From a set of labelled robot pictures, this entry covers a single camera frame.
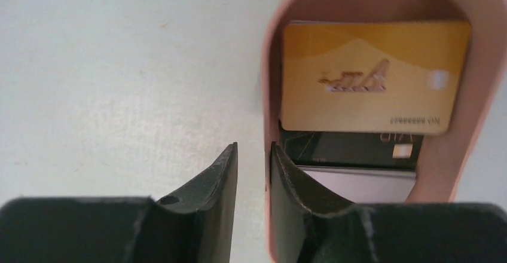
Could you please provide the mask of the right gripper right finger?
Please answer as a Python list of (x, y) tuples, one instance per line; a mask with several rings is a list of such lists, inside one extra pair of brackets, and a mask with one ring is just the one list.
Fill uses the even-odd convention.
[(505, 262), (506, 213), (493, 204), (357, 204), (270, 151), (276, 262)]

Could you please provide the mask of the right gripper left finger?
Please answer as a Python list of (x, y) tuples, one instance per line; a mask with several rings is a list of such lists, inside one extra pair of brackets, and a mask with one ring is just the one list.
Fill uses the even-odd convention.
[(228, 262), (238, 146), (168, 195), (20, 197), (1, 207), (2, 262)]

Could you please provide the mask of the white credit card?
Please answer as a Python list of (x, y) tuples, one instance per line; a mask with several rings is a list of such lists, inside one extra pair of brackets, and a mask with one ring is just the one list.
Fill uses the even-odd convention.
[(299, 166), (332, 192), (355, 203), (403, 203), (416, 182), (409, 170)]

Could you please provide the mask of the black credit card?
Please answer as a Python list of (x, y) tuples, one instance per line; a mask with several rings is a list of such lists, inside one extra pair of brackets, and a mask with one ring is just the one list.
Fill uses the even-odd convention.
[(402, 133), (290, 131), (280, 146), (299, 166), (414, 170), (424, 136)]

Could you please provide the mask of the gold credit card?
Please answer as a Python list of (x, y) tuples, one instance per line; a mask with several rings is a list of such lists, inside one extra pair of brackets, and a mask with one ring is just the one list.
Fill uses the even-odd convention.
[(462, 21), (288, 24), (282, 127), (445, 133), (471, 32)]

